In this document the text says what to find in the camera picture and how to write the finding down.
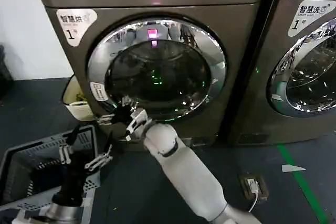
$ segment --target washing machine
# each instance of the washing machine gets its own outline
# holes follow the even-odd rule
[[[97,116],[135,104],[191,145],[216,139],[259,1],[42,0]]]
[[[231,143],[288,143],[336,130],[335,7],[335,0],[274,1]]]

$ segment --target power outlet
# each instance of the power outlet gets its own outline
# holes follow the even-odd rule
[[[259,192],[258,198],[261,200],[267,200],[268,190],[266,188],[265,181],[261,175],[258,174],[244,174],[239,176],[239,181],[244,191],[244,195],[248,200],[253,200],[256,195],[252,193],[250,183],[254,180],[258,183]]]
[[[250,188],[251,193],[255,194],[255,193],[258,193],[260,191],[258,181],[254,180],[253,178],[249,178],[247,180],[247,184]]]

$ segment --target dark floor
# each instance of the dark floor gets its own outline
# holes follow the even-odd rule
[[[17,81],[0,100],[0,157],[7,148],[73,128],[77,121],[61,104],[65,79]],[[98,132],[99,142],[104,136]],[[283,173],[276,146],[205,148],[195,152],[223,185],[227,201],[248,209],[238,175],[263,175],[269,197],[253,213],[262,223],[332,223],[336,216],[336,137],[286,145],[328,222],[317,219],[292,173]],[[2,212],[11,215],[12,211]],[[146,152],[128,152],[96,191],[91,223],[206,223],[195,216]]]

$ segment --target warning sticker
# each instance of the warning sticker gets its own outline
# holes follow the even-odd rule
[[[58,9],[56,12],[68,43],[77,47],[87,29],[97,20],[92,9]]]
[[[331,0],[304,0],[301,2],[287,35],[294,37],[315,20],[331,12],[336,7],[336,2]]]
[[[105,92],[105,86],[103,84],[90,82],[90,87],[92,94],[97,101],[102,102],[109,99]]]

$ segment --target washing machine door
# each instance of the washing machine door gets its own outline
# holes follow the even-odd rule
[[[132,104],[159,121],[195,114],[221,91],[225,56],[207,28],[169,17],[110,31],[88,62],[95,99],[108,112]]]
[[[269,99],[289,116],[313,116],[336,107],[336,19],[299,39],[275,68]]]

